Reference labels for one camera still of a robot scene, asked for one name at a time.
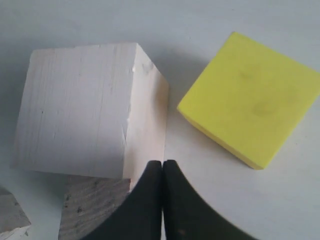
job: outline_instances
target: black curved shape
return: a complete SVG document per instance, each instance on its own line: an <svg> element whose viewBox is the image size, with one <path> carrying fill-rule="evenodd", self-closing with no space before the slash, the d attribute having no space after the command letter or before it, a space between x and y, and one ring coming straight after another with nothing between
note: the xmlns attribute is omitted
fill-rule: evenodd
<svg viewBox="0 0 320 240"><path fill-rule="evenodd" d="M163 214L167 240L254 240L214 211L174 160L163 164Z"/></svg>
<svg viewBox="0 0 320 240"><path fill-rule="evenodd" d="M162 165L149 161L122 205L82 240L160 240Z"/></svg>

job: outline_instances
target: yellow sponge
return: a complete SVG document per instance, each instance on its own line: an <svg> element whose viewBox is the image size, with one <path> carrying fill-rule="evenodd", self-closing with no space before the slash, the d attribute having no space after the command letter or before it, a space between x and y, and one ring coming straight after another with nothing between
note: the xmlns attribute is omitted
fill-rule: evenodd
<svg viewBox="0 0 320 240"><path fill-rule="evenodd" d="M264 169L320 94L320 74L232 33L178 110L254 169Z"/></svg>

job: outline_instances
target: white table surface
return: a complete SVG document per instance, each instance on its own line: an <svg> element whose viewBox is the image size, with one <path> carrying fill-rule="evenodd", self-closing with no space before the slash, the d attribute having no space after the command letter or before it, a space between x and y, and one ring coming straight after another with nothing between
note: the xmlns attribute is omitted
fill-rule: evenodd
<svg viewBox="0 0 320 240"><path fill-rule="evenodd" d="M261 240L320 236L320 98L265 170L194 129L176 105L232 31L320 71L319 0L0 0L0 185L58 238L65 176L9 168L33 49L138 42L171 85L165 157L229 221Z"/></svg>

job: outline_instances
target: block face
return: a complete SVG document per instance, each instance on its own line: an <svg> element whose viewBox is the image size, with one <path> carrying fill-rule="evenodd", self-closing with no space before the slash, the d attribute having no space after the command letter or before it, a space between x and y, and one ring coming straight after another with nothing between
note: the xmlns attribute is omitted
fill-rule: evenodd
<svg viewBox="0 0 320 240"><path fill-rule="evenodd" d="M121 178L136 43L33 52L13 165Z"/></svg>
<svg viewBox="0 0 320 240"><path fill-rule="evenodd" d="M164 159L168 94L169 84L138 45L123 170L131 188L148 161Z"/></svg>
<svg viewBox="0 0 320 240"><path fill-rule="evenodd" d="M79 240L88 235L122 204L129 187L129 179L70 175L58 239Z"/></svg>
<svg viewBox="0 0 320 240"><path fill-rule="evenodd" d="M0 240L19 239L30 226L16 198L0 188Z"/></svg>
<svg viewBox="0 0 320 240"><path fill-rule="evenodd" d="M233 33L178 110L248 165L263 169L319 93L319 73Z"/></svg>

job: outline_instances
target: wood grain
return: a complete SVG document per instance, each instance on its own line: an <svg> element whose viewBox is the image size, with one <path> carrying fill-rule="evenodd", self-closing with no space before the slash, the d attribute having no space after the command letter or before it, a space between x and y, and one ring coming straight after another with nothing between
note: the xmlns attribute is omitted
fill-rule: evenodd
<svg viewBox="0 0 320 240"><path fill-rule="evenodd" d="M125 200L128 179L70 175L66 184L59 240L79 240L107 219Z"/></svg>
<svg viewBox="0 0 320 240"><path fill-rule="evenodd" d="M137 43L35 50L12 165L135 183L163 161L168 89Z"/></svg>
<svg viewBox="0 0 320 240"><path fill-rule="evenodd" d="M15 196L0 187L0 240L17 240L30 226Z"/></svg>

